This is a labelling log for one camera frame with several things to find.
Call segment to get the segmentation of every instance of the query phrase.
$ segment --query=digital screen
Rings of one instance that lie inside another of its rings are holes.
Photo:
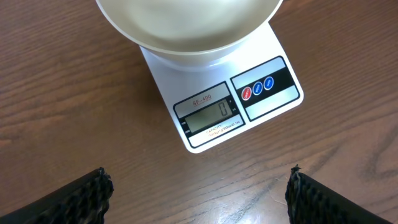
[[[185,118],[191,132],[198,131],[205,126],[215,124],[232,115],[226,100],[215,103],[191,116]]]

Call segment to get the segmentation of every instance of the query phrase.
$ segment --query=scale platform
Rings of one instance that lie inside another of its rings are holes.
[[[141,48],[185,147],[203,152],[295,106],[303,90],[269,24],[204,67],[183,67]]]

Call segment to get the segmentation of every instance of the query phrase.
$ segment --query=brown wooden surface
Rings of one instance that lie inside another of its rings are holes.
[[[103,166],[106,223],[287,223],[290,168],[398,223],[398,1],[291,0],[271,25],[305,92],[201,154],[92,1],[0,1],[0,215]]]

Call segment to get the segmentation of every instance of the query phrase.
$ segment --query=wooden table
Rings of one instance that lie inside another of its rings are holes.
[[[290,0],[304,102],[183,146],[138,46],[91,1],[0,2],[0,215],[103,166],[106,223],[287,223],[290,168],[398,223],[398,1]]]

